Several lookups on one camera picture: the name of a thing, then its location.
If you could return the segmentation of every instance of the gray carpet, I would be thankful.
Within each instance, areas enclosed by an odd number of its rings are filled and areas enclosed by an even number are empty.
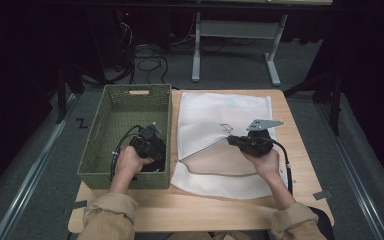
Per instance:
[[[204,52],[201,60],[200,83],[192,83],[190,80],[191,49],[173,49],[170,53],[157,52],[165,56],[168,61],[169,69],[164,78],[165,82],[180,89],[271,89],[273,86],[261,57],[263,51],[260,50],[267,46],[267,44],[229,45],[217,53]],[[217,47],[217,45],[203,46],[207,50],[217,49]],[[279,89],[289,89],[304,80],[318,47],[319,44],[310,43],[301,46],[297,42],[280,45],[275,58],[282,81]],[[164,69],[152,72],[150,81],[160,83],[163,72]],[[107,74],[112,76],[116,72],[108,69]],[[135,82],[147,83],[146,74],[146,72],[136,71]],[[79,101],[74,111],[68,116],[67,125],[49,155],[49,163],[11,239],[67,238],[69,234],[67,224],[70,217],[67,209],[71,208],[80,184],[76,170],[90,129],[79,128],[80,122],[76,119],[84,119],[84,125],[91,125],[100,91],[101,88],[86,85],[85,93],[79,96]],[[332,193],[328,203],[335,218],[333,229],[336,239],[375,239],[341,165],[329,128],[326,127],[320,115],[320,106],[312,103],[307,92],[288,98],[288,103],[320,184],[324,190]],[[378,207],[380,217],[384,220],[384,170],[368,145],[344,97],[341,108],[340,140],[344,143],[350,158],[358,166],[361,180],[373,203]],[[54,109],[2,177],[0,221],[28,170],[46,144],[55,127],[56,116],[57,112]]]

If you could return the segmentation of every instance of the tan sleeve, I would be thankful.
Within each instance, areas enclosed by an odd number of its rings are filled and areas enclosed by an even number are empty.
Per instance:
[[[78,239],[131,239],[138,203],[121,193],[107,193],[84,210],[84,230]]]
[[[276,239],[326,239],[317,227],[319,217],[301,203],[273,214],[272,233]]]

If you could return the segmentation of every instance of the person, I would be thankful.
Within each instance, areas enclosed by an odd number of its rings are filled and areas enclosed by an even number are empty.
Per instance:
[[[276,239],[325,239],[317,227],[318,216],[308,207],[295,201],[279,174],[279,154],[272,150],[263,157],[243,153],[251,161],[257,173],[268,183],[279,211],[273,214],[272,233]],[[140,158],[133,147],[120,152],[116,172],[108,193],[92,201],[84,210],[84,230],[78,239],[134,239],[135,210],[138,203],[127,196],[127,189],[135,173],[142,166],[153,162]],[[241,232],[182,233],[173,234],[174,239],[250,239]]]

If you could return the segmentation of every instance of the wooden table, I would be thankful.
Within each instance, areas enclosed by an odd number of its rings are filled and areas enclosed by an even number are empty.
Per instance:
[[[173,90],[173,124],[171,135],[171,174],[177,158],[177,119],[181,94]],[[278,141],[286,148],[292,165],[294,197],[297,201],[323,210],[334,223],[325,199],[316,200],[314,193],[320,187],[307,151],[298,132],[283,93],[279,90],[197,90],[189,92],[213,92],[242,94],[272,98],[273,119],[284,124],[276,128]],[[106,190],[91,190],[83,182],[76,201],[93,200]],[[232,200],[219,197],[203,197],[182,191],[174,186],[164,190],[129,190],[127,193],[139,203],[136,212],[137,232],[219,231],[270,229],[271,215],[276,211],[272,197],[253,200]],[[83,230],[83,208],[74,209],[68,224],[73,233]]]

